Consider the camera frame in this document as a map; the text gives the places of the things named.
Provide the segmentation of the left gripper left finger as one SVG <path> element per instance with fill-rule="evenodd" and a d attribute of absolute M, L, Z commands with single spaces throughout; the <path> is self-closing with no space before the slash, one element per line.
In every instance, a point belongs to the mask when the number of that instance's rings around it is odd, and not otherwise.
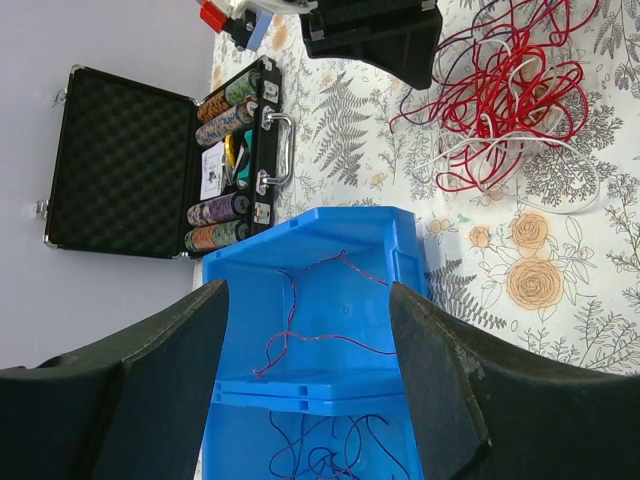
<path fill-rule="evenodd" d="M 1 373 L 5 479 L 190 479 L 227 327 L 229 287 L 33 367 Z"/>

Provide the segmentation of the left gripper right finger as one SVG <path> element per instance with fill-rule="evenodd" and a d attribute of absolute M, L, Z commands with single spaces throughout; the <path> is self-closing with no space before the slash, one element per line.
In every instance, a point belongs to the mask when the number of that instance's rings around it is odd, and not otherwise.
<path fill-rule="evenodd" d="M 393 285 L 390 318 L 428 479 L 635 479 L 639 380 L 554 361 Z"/>

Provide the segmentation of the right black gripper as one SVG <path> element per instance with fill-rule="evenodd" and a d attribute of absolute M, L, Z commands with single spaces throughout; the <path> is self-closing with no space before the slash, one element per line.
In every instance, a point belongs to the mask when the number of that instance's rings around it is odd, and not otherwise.
<path fill-rule="evenodd" d="M 435 1 L 319 1 L 300 24 L 313 59 L 361 61 L 416 90 L 432 84 L 443 26 Z"/>

